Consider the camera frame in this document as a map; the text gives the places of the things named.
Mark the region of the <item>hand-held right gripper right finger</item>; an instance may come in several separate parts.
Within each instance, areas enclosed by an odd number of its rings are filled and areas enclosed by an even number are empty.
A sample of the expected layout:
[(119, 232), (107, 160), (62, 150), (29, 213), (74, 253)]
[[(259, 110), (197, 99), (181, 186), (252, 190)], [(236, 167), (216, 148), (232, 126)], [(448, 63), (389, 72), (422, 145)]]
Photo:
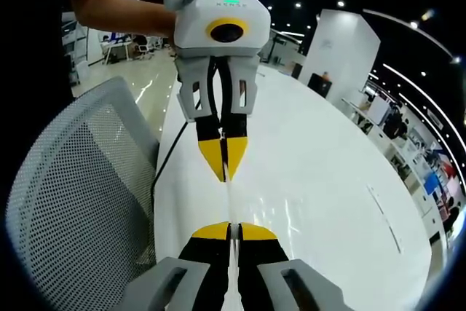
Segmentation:
[(238, 291), (244, 310), (348, 310), (340, 287), (289, 259), (268, 229), (239, 224)]

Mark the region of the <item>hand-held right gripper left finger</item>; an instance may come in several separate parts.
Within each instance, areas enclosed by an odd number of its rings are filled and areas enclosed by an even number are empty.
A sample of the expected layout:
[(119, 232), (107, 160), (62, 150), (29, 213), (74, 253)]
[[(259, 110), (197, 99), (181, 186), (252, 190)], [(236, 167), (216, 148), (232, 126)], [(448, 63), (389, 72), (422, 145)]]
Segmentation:
[(229, 285), (231, 224), (198, 229), (179, 257), (128, 284), (120, 310), (221, 310)]

